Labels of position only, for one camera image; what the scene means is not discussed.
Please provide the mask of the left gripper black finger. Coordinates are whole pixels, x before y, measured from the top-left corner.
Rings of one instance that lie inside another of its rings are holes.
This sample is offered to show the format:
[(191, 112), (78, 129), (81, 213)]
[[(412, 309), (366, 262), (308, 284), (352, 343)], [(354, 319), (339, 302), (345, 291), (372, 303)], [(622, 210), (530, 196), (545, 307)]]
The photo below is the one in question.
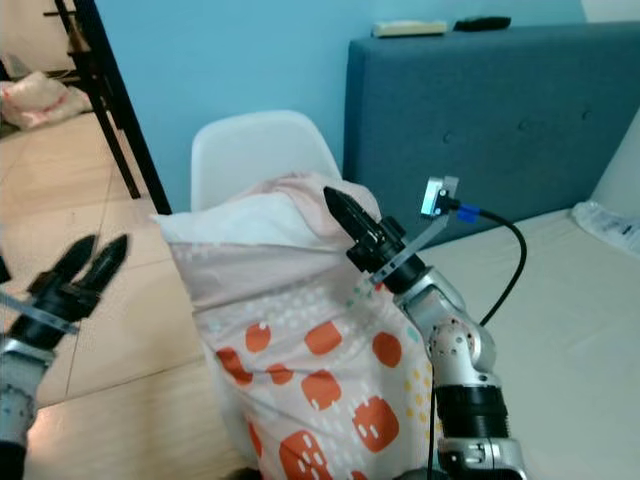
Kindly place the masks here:
[(111, 280), (119, 273), (120, 268), (128, 259), (131, 250), (131, 236), (120, 234), (106, 243), (91, 261), (90, 269), (82, 276), (83, 291), (100, 296), (109, 287)]
[(55, 265), (52, 266), (50, 280), (51, 288), (55, 291), (73, 285), (81, 291), (91, 291), (91, 285), (86, 280), (77, 280), (78, 275), (84, 266), (90, 264), (90, 260), (95, 252), (97, 236), (84, 236), (74, 242), (72, 246), (64, 252)]

